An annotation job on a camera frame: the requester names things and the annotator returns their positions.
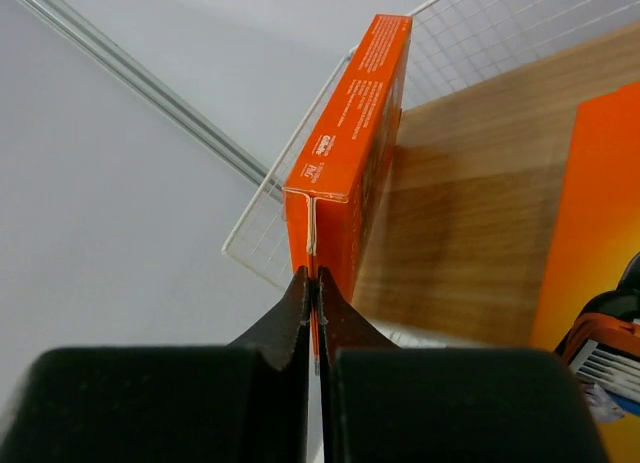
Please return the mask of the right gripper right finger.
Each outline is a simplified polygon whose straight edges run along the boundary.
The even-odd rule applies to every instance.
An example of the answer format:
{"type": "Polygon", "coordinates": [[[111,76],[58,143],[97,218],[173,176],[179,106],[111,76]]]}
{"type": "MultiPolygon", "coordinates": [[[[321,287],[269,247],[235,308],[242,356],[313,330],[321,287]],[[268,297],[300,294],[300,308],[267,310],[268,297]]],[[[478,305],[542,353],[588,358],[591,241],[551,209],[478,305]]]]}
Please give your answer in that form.
{"type": "Polygon", "coordinates": [[[574,378],[549,352],[402,348],[320,269],[324,456],[329,462],[604,462],[574,378]]]}

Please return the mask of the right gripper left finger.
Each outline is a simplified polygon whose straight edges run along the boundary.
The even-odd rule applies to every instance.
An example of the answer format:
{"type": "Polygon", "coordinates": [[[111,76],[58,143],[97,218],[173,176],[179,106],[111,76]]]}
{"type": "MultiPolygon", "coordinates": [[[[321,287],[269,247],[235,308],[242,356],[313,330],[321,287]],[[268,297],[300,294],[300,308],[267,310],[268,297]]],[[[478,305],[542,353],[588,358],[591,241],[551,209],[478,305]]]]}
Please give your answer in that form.
{"type": "Polygon", "coordinates": [[[302,462],[311,281],[226,345],[62,347],[1,417],[5,462],[302,462]]]}

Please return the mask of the orange razor box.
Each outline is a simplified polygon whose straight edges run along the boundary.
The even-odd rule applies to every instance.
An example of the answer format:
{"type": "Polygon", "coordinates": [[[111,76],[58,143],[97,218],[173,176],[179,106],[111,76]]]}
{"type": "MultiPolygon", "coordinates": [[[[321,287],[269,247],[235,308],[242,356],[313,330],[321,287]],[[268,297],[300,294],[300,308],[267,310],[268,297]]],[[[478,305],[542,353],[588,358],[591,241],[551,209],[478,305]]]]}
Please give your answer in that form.
{"type": "Polygon", "coordinates": [[[402,116],[410,16],[378,14],[283,185],[291,262],[351,300],[402,116]]]}
{"type": "Polygon", "coordinates": [[[639,458],[639,86],[578,107],[530,342],[526,452],[639,458]]]}

